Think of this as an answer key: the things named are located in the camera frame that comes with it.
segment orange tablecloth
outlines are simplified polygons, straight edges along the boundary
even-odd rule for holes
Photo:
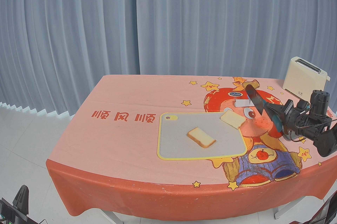
[[[285,103],[290,98],[296,105],[298,101],[276,79],[104,76],[46,162],[68,212],[77,216],[100,208],[160,220],[224,219],[302,196],[322,199],[337,178],[336,154],[322,158],[308,139],[285,140],[255,107],[250,107],[249,114],[234,107],[235,99],[247,99],[247,83],[269,102]],[[245,155],[211,160],[159,158],[163,113],[226,108],[246,116],[240,128],[248,150]],[[330,109],[328,115],[335,118]],[[254,150],[269,155],[252,155]]]

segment curtain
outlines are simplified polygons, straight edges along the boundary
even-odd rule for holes
[[[0,0],[0,101],[74,114],[106,74],[139,74],[135,0]]]
[[[137,0],[137,28],[141,74],[284,79],[299,56],[337,110],[337,0]]]
[[[74,114],[106,74],[284,79],[327,71],[337,110],[337,0],[0,0],[0,101]]]

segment yellow cutting board rim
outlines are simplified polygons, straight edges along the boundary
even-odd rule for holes
[[[169,112],[165,112],[163,114],[161,114],[160,116],[160,120],[159,120],[159,133],[158,133],[158,146],[157,146],[157,155],[160,159],[162,160],[212,160],[212,159],[222,159],[222,158],[234,158],[234,157],[240,157],[240,156],[243,156],[247,153],[247,146],[246,146],[246,143],[245,143],[245,140],[243,139],[243,135],[241,133],[241,130],[238,129],[240,135],[241,135],[241,138],[242,138],[242,142],[245,146],[245,150],[242,154],[235,154],[235,155],[224,155],[224,156],[218,156],[218,157],[202,157],[202,158],[164,158],[163,156],[160,155],[160,136],[161,136],[161,124],[162,124],[162,118],[163,118],[163,115],[164,114],[167,114],[167,115],[174,115],[174,114],[196,114],[196,113],[224,113],[224,112],[172,112],[172,113],[169,113]]]

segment white toaster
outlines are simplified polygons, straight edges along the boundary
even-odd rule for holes
[[[310,102],[312,91],[324,90],[326,80],[330,81],[326,71],[302,58],[294,57],[290,60],[282,88]]]

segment cartoon face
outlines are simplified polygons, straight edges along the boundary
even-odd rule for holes
[[[246,118],[245,123],[240,127],[243,136],[261,136],[272,129],[273,122],[265,112],[260,115],[255,107],[235,107],[234,104],[235,100],[226,100],[222,102],[220,111],[231,109]]]

